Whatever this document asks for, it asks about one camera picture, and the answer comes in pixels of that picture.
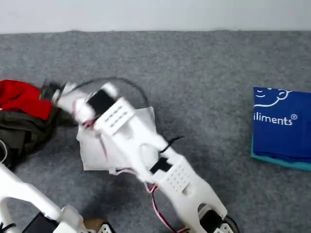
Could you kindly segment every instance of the blue package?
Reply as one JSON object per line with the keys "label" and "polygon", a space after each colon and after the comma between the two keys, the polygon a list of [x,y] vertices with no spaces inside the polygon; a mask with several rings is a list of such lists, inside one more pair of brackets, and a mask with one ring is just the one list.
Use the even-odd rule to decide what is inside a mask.
{"label": "blue package", "polygon": [[254,153],[311,162],[311,93],[254,87]]}
{"label": "blue package", "polygon": [[305,162],[287,162],[281,159],[274,159],[269,156],[263,156],[263,155],[256,155],[254,153],[254,143],[252,140],[252,147],[251,147],[251,157],[254,159],[259,159],[265,162],[277,164],[280,166],[286,166],[290,168],[295,168],[295,169],[300,169],[300,170],[305,170],[305,171],[311,171],[311,163],[305,163]]}

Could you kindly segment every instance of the fabric pile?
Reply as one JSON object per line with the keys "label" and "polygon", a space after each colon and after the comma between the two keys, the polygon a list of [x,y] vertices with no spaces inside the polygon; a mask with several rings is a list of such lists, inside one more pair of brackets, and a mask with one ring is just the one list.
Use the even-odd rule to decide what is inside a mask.
{"label": "fabric pile", "polygon": [[25,155],[52,136],[69,115],[49,101],[40,100],[40,89],[28,83],[0,81],[0,162],[17,165]]}
{"label": "fabric pile", "polygon": [[254,87],[251,156],[311,170],[311,93]]}

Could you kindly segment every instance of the cloud logo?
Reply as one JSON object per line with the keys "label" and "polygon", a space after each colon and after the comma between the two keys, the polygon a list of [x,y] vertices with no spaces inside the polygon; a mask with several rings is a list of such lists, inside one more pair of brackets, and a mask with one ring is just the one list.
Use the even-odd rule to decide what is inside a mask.
{"label": "cloud logo", "polygon": [[254,107],[271,107],[280,100],[285,100],[291,91],[283,89],[272,89],[254,87],[255,105]]}

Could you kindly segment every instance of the white plastic bag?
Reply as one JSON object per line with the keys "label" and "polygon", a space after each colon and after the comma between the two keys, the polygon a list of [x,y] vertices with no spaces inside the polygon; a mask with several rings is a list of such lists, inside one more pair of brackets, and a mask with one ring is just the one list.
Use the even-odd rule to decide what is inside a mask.
{"label": "white plastic bag", "polygon": [[[150,113],[154,112],[153,107],[135,110],[137,116],[144,121],[150,129],[156,132],[155,118],[151,119]],[[79,125],[77,140],[80,142],[80,154],[84,170],[109,170],[114,172],[116,169],[131,167],[124,159],[122,152],[117,148],[115,143],[107,135],[102,135],[104,148],[100,140],[96,137],[95,132],[85,129]],[[158,161],[158,151],[152,147],[144,147],[142,159],[148,169]]]}

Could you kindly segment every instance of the dark green cloth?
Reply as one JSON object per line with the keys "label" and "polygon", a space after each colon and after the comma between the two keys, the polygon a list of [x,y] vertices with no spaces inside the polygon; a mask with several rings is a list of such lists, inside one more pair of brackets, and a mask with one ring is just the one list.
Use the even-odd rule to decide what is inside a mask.
{"label": "dark green cloth", "polygon": [[16,165],[38,145],[48,141],[57,126],[72,126],[72,122],[70,115],[59,108],[52,108],[47,120],[23,112],[0,111],[0,140],[9,150],[3,163],[7,167]]}

